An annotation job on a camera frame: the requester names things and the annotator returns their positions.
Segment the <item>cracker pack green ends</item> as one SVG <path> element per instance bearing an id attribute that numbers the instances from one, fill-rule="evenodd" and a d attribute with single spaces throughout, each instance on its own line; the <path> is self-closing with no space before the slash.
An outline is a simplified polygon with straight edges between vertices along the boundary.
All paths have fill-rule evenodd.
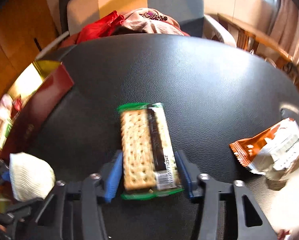
<path id="1" fill-rule="evenodd" d="M 161 103 L 118 107 L 123 152 L 124 200 L 150 200 L 182 191 Z"/>

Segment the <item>white textured snack bag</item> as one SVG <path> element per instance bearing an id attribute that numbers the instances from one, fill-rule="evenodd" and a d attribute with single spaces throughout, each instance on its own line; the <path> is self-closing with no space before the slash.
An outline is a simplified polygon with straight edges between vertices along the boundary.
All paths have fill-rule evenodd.
<path id="1" fill-rule="evenodd" d="M 44 199 L 56 181 L 46 161 L 24 152 L 10 154 L 9 174 L 13 196 L 19 202 Z"/>

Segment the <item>orange white snack packet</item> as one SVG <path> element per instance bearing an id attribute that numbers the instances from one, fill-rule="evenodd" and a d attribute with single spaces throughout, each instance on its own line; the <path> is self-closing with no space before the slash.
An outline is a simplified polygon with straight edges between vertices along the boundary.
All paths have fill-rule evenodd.
<path id="1" fill-rule="evenodd" d="M 299 124 L 286 118 L 251 138 L 229 147 L 251 173 L 272 181 L 288 180 L 299 169 Z"/>

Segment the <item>red box with gold interior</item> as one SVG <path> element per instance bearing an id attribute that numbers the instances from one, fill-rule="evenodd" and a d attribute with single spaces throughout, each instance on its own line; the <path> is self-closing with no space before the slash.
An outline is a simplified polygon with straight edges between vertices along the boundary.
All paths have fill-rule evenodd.
<path id="1" fill-rule="evenodd" d="M 28 151 L 45 120 L 74 85 L 63 63 L 51 63 L 55 63 L 56 68 L 44 79 L 16 116 L 7 140 L 0 150 L 0 158 L 5 162 L 9 161 L 11 153 Z"/>

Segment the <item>wooden side table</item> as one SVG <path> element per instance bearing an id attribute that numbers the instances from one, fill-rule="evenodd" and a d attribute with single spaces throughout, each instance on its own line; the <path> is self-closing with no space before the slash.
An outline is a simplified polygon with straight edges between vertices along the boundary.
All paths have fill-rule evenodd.
<path id="1" fill-rule="evenodd" d="M 238 30 L 239 36 L 237 47 L 241 48 L 242 50 L 248 50 L 248 40 L 249 38 L 252 38 L 257 43 L 257 45 L 253 46 L 254 50 L 257 50 L 259 44 L 263 44 L 264 46 L 276 51 L 285 61 L 293 61 L 293 57 L 289 55 L 285 50 L 283 50 L 276 41 L 274 41 L 264 32 L 231 16 L 219 13 L 217 14 L 217 16 L 220 23 L 226 23 L 227 27 L 232 26 Z"/>

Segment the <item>red cloth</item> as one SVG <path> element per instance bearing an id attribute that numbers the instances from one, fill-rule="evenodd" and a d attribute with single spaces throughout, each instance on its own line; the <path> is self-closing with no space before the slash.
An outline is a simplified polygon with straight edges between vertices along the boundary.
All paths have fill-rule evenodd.
<path id="1" fill-rule="evenodd" d="M 114 10 L 103 18 L 82 28 L 77 37 L 76 44 L 97 38 L 109 37 L 122 26 L 124 21 L 124 16 Z"/>

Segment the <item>pink patterned cloth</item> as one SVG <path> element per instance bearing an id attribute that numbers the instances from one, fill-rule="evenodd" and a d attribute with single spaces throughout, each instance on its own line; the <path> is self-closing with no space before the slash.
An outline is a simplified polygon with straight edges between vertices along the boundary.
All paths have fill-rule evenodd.
<path id="1" fill-rule="evenodd" d="M 151 8 L 139 8 L 124 14 L 122 26 L 138 33 L 189 36 L 174 18 Z"/>

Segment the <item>checked curtain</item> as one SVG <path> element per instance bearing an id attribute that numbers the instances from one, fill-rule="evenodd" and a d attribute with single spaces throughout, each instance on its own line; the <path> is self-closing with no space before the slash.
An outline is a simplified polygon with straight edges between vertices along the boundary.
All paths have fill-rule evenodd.
<path id="1" fill-rule="evenodd" d="M 299 9 L 292 0 L 280 0 L 270 37 L 292 57 L 292 63 L 299 63 Z"/>

